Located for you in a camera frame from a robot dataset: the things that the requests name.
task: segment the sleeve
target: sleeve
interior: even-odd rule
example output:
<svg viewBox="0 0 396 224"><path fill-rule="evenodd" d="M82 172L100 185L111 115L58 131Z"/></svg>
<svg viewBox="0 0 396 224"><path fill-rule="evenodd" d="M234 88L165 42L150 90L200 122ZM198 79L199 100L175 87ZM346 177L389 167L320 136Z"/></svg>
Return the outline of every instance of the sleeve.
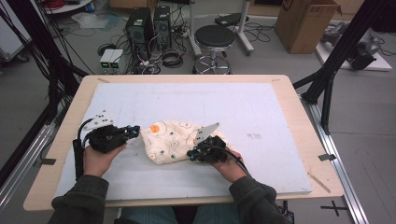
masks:
<svg viewBox="0 0 396 224"><path fill-rule="evenodd" d="M290 224L279 213L273 188L245 176L230 186L230 192L242 223Z"/></svg>
<svg viewBox="0 0 396 224"><path fill-rule="evenodd" d="M55 212L49 224L102 224L107 189L108 182L104 179L83 175L64 196L52 200Z"/></svg>

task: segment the jeans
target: jeans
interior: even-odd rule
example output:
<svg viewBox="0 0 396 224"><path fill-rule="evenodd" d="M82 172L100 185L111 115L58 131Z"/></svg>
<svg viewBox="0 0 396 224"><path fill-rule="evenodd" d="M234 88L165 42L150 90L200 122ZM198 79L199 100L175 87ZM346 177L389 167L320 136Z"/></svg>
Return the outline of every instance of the jeans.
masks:
<svg viewBox="0 0 396 224"><path fill-rule="evenodd" d="M175 213L170 206L125 207L121 218L140 224L177 224ZM239 216L232 203L198 206L193 224L239 224Z"/></svg>

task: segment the table surface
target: table surface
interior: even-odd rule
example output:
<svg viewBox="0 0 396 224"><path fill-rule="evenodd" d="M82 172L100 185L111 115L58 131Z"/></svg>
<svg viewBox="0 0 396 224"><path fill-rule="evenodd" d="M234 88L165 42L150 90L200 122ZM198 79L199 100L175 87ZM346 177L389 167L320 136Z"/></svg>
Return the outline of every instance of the table surface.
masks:
<svg viewBox="0 0 396 224"><path fill-rule="evenodd" d="M277 100L289 125L295 146L312 186L310 193L278 195L278 200L339 197L343 187L329 161L318 156L325 154L311 121L288 77L283 75L158 75L158 76L88 76L84 77L70 105L47 158L56 159L54 165L43 165L24 202L28 211L51 210L50 205L61 178L66 155L75 139L78 127L90 105L95 88L99 83L271 83ZM106 202L106 206L141 206L154 204L199 204L226 203L230 197L183 198L161 200L128 200Z"/></svg>

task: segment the human hand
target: human hand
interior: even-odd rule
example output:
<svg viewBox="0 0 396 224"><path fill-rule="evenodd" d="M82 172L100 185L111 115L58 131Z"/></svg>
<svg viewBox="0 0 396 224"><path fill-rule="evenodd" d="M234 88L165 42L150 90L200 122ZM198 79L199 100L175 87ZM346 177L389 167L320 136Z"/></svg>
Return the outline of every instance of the human hand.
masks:
<svg viewBox="0 0 396 224"><path fill-rule="evenodd" d="M241 154L239 152L236 152L234 150L230 149L230 152L235 155L235 157L240 158L241 161L243 161ZM215 167L221 175L231 183L234 183L238 179L247 176L245 171L239 166L239 164L230 156L227 154L227 161L225 162L215 162L211 164L213 167Z"/></svg>
<svg viewBox="0 0 396 224"><path fill-rule="evenodd" d="M125 149L126 144L115 149L102 153L94 150L91 146L85 148L84 153L84 175L102 175L110 168L111 162Z"/></svg>

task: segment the box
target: box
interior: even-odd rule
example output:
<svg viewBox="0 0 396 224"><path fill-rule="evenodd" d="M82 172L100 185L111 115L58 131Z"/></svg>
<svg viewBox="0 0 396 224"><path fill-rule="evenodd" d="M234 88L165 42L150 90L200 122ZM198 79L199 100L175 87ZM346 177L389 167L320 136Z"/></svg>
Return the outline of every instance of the box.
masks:
<svg viewBox="0 0 396 224"><path fill-rule="evenodd" d="M313 53L339 8L333 0L284 0L276 20L276 34L289 53Z"/></svg>
<svg viewBox="0 0 396 224"><path fill-rule="evenodd" d="M149 7L150 11L153 12L154 8L157 6L158 0L109 0L110 7L115 9L123 9L128 11L128 9L134 7Z"/></svg>

